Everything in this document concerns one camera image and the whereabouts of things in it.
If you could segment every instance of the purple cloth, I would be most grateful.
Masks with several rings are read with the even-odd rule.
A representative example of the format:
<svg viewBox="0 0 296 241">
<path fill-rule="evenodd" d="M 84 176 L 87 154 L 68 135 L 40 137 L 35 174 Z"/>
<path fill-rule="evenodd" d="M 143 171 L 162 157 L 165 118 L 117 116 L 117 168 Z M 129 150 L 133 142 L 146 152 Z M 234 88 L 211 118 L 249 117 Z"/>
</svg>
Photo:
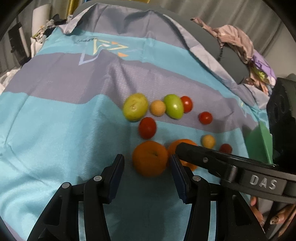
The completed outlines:
<svg viewBox="0 0 296 241">
<path fill-rule="evenodd" d="M 276 79 L 276 75 L 273 71 L 273 69 L 269 66 L 268 62 L 266 61 L 266 59 L 257 52 L 257 50 L 254 50 L 254 55 L 252 60 L 255 64 L 255 66 L 262 70 L 264 73 L 267 74 L 267 76 L 269 77 L 273 77 L 274 79 Z"/>
</svg>

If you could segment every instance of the green plastic container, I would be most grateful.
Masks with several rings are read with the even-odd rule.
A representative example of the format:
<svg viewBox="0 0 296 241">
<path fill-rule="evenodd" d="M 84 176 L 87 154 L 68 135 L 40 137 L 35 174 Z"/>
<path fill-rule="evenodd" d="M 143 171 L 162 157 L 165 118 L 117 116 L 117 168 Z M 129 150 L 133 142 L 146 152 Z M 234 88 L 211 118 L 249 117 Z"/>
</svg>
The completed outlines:
<svg viewBox="0 0 296 241">
<path fill-rule="evenodd" d="M 259 125 L 247 136 L 245 144 L 250 159 L 266 164 L 273 164 L 272 135 L 262 121 L 260 121 Z"/>
</svg>

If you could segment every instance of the pink cloth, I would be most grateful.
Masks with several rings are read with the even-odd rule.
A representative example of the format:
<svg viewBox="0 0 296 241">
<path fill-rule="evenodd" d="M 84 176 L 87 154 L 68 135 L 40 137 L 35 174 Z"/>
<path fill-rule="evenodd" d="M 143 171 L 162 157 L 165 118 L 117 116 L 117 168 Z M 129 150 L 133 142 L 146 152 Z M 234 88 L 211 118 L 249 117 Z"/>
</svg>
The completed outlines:
<svg viewBox="0 0 296 241">
<path fill-rule="evenodd" d="M 198 17 L 192 18 L 191 20 L 217 38 L 220 47 L 222 47 L 224 43 L 228 43 L 245 64 L 247 64 L 253 57 L 253 42 L 241 29 L 231 25 L 224 25 L 219 28 L 211 28 Z"/>
</svg>

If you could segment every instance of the orange triangle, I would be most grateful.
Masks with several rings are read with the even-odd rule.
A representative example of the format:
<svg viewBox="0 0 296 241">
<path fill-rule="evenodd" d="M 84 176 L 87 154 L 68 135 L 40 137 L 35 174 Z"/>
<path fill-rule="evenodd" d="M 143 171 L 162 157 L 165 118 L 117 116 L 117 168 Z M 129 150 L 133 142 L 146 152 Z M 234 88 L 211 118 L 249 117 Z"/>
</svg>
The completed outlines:
<svg viewBox="0 0 296 241">
<path fill-rule="evenodd" d="M 117 55 L 118 55 L 119 57 L 127 57 L 127 56 L 128 56 L 127 54 L 120 53 L 120 52 L 118 52 Z"/>
</svg>

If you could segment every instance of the wall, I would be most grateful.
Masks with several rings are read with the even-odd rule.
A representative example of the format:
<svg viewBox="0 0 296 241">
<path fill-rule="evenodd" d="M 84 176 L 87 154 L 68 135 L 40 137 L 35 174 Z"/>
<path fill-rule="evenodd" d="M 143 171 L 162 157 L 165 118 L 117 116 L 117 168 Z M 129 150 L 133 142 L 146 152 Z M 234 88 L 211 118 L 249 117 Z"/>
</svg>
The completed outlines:
<svg viewBox="0 0 296 241">
<path fill-rule="evenodd" d="M 285 26 L 265 58 L 277 77 L 296 74 L 296 43 Z"/>
</svg>

